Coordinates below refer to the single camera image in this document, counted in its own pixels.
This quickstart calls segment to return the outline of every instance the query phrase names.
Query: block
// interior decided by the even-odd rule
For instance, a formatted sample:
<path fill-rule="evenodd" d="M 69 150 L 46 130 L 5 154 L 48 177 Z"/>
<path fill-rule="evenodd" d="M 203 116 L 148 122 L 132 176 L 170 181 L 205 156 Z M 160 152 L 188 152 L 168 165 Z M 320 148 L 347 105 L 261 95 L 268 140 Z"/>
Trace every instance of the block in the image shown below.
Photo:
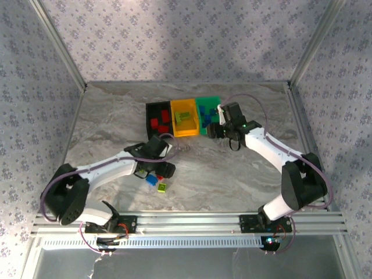
<path fill-rule="evenodd" d="M 169 133 L 169 127 L 165 125 L 160 125 L 158 128 L 158 132 L 163 134 L 163 133 Z"/>
<path fill-rule="evenodd" d="M 182 120 L 181 120 L 181 115 L 180 115 L 179 112 L 175 112 L 175 113 L 174 113 L 174 118 L 176 119 L 176 124 L 177 124 L 177 125 L 180 125 L 181 122 L 182 122 Z"/>
<path fill-rule="evenodd" d="M 167 184 L 160 183 L 159 186 L 158 186 L 158 192 L 165 193 L 166 188 L 167 188 Z"/>
<path fill-rule="evenodd" d="M 156 118 L 151 119 L 150 120 L 150 124 L 151 124 L 151 128 L 153 130 L 156 130 L 158 128 L 158 126 L 159 126 L 159 122 L 158 122 L 158 120 Z"/>
<path fill-rule="evenodd" d="M 163 110 L 162 110 L 162 120 L 163 120 L 163 123 L 164 123 L 164 124 L 170 122 L 169 112 L 168 112 L 168 110 L 166 110 L 166 109 L 163 109 Z"/>
<path fill-rule="evenodd" d="M 205 106 L 199 106 L 199 112 L 201 116 L 205 115 Z"/>
<path fill-rule="evenodd" d="M 151 186 L 155 186 L 156 183 L 158 183 L 158 179 L 153 176 L 152 174 L 149 174 L 147 177 L 146 177 L 146 182 L 148 184 L 150 184 Z"/>
<path fill-rule="evenodd" d="M 182 112 L 180 113 L 180 118 L 181 120 L 187 120 L 191 118 L 190 112 Z"/>

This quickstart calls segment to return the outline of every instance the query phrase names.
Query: red cube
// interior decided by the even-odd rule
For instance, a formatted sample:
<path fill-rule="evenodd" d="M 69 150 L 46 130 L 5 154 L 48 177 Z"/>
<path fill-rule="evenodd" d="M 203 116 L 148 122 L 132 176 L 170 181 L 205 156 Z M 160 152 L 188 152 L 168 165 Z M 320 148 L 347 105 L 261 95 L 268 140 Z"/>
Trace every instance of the red cube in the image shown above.
<path fill-rule="evenodd" d="M 158 132 L 161 133 L 161 134 L 168 133 L 169 132 L 169 127 L 164 126 L 164 125 L 160 125 L 159 128 L 158 128 Z"/>
<path fill-rule="evenodd" d="M 153 130 L 156 130 L 159 127 L 159 122 L 156 118 L 151 119 L 150 123 Z"/>
<path fill-rule="evenodd" d="M 169 123 L 170 122 L 169 112 L 166 109 L 162 110 L 162 120 L 163 120 L 163 123 Z"/>

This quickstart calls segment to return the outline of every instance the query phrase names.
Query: metal rail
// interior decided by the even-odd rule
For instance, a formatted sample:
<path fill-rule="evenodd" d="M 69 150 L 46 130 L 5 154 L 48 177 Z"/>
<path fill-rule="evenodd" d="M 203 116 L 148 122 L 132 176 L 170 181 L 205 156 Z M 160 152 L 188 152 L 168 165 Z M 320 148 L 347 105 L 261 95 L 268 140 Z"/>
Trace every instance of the metal rail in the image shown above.
<path fill-rule="evenodd" d="M 240 232 L 239 216 L 253 212 L 125 212 L 138 216 L 136 237 L 226 237 L 268 236 L 272 233 Z M 296 233 L 300 235 L 347 234 L 341 212 L 299 212 L 293 215 Z M 31 235 L 76 235 L 79 222 L 69 226 L 49 223 L 41 215 L 35 219 Z"/>

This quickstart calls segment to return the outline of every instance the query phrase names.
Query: floral wallpaper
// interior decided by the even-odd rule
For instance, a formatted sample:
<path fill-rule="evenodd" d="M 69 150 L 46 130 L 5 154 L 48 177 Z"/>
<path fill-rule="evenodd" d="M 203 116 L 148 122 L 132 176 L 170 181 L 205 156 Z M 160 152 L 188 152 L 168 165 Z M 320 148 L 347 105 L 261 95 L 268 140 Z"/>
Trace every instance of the floral wallpaper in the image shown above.
<path fill-rule="evenodd" d="M 299 83 L 319 154 L 372 278 L 372 2 L 346 3 Z"/>
<path fill-rule="evenodd" d="M 289 80 L 329 0 L 43 0 L 85 81 Z"/>
<path fill-rule="evenodd" d="M 22 267 L 80 93 L 29 1 L 0 2 L 0 37 L 0 277 L 9 278 Z"/>

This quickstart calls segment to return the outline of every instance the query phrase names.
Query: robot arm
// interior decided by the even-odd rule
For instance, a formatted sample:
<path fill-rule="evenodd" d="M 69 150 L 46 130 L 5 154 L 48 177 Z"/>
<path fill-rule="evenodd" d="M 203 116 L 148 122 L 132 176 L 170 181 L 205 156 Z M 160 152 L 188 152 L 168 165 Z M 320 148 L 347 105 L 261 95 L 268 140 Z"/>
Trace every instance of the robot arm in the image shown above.
<path fill-rule="evenodd" d="M 236 151 L 241 145 L 247 147 L 262 155 L 282 174 L 281 194 L 258 210 L 258 218 L 263 227 L 327 194 L 326 184 L 320 175 L 301 160 L 290 155 L 301 156 L 321 169 L 319 159 L 315 154 L 304 155 L 289 148 L 269 133 L 264 135 L 264 128 L 259 123 L 246 122 L 236 102 L 224 106 L 219 105 L 218 113 L 220 123 L 207 126 L 210 138 L 229 138 L 231 149 L 231 142 L 237 141 Z M 267 140 L 267 137 L 288 152 L 285 153 L 278 149 Z"/>
<path fill-rule="evenodd" d="M 117 155 L 94 164 L 76 168 L 64 164 L 57 169 L 52 180 L 61 175 L 66 177 L 51 186 L 47 193 L 42 194 L 45 195 L 45 205 L 63 226 L 78 220 L 94 223 L 112 232 L 117 227 L 119 214 L 107 202 L 87 200 L 87 195 L 101 185 L 131 174 L 146 178 L 154 171 L 162 177 L 172 177 L 175 165 L 151 161 L 165 157 L 169 150 L 171 145 L 153 136 L 146 144 L 129 146 Z"/>

